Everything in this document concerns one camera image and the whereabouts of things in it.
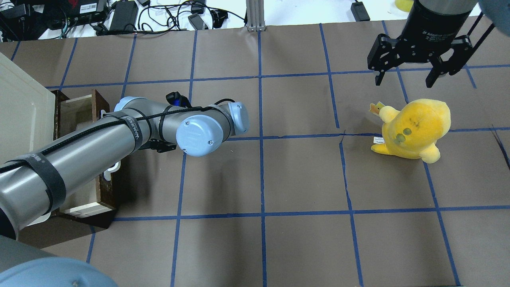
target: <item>label sticker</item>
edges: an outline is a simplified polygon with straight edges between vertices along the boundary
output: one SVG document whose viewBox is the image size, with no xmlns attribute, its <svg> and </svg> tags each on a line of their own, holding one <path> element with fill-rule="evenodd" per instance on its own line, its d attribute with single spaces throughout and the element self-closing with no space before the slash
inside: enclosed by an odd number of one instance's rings
<svg viewBox="0 0 510 287">
<path fill-rule="evenodd" d="M 374 137 L 374 144 L 384 144 L 384 138 L 375 136 Z"/>
<path fill-rule="evenodd" d="M 95 12 L 96 7 L 97 7 L 96 3 L 81 5 L 80 6 L 80 14 L 88 13 L 88 12 Z"/>
</svg>

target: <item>yellow round object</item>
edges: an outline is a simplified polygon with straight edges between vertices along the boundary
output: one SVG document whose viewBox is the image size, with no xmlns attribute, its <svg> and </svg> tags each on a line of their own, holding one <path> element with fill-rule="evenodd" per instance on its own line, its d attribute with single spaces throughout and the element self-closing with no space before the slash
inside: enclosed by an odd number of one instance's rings
<svg viewBox="0 0 510 287">
<path fill-rule="evenodd" d="M 395 0 L 395 6 L 397 6 L 399 10 L 402 10 L 404 12 L 411 11 L 413 3 L 414 0 Z"/>
</svg>

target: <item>power adapter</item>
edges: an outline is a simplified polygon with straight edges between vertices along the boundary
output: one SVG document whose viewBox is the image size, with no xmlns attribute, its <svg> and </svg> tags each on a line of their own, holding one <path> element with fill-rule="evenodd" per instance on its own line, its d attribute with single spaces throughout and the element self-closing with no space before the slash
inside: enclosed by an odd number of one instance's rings
<svg viewBox="0 0 510 287">
<path fill-rule="evenodd" d="M 354 15 L 354 19 L 356 19 L 356 22 L 370 21 L 370 16 L 368 16 L 367 9 L 365 9 L 363 2 L 356 1 L 352 3 L 351 12 Z"/>
</svg>

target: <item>green spot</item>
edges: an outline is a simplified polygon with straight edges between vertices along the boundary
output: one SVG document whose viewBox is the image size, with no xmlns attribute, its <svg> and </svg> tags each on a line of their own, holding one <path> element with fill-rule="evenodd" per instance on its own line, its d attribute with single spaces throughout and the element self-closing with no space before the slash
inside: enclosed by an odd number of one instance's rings
<svg viewBox="0 0 510 287">
<path fill-rule="evenodd" d="M 405 141 L 405 136 L 401 133 L 397 134 L 397 141 L 398 142 L 404 142 Z"/>
</svg>

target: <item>yellow toy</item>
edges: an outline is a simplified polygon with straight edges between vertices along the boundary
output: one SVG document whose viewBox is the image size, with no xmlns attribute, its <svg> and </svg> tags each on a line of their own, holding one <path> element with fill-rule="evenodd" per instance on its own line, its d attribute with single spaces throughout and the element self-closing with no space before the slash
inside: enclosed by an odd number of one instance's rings
<svg viewBox="0 0 510 287">
<path fill-rule="evenodd" d="M 384 122 L 382 137 L 385 143 L 372 150 L 403 158 L 421 158 L 426 163 L 438 161 L 441 154 L 436 141 L 450 129 L 450 109 L 445 102 L 420 99 L 407 104 L 401 111 L 380 102 L 370 104 L 370 111 Z"/>
</svg>

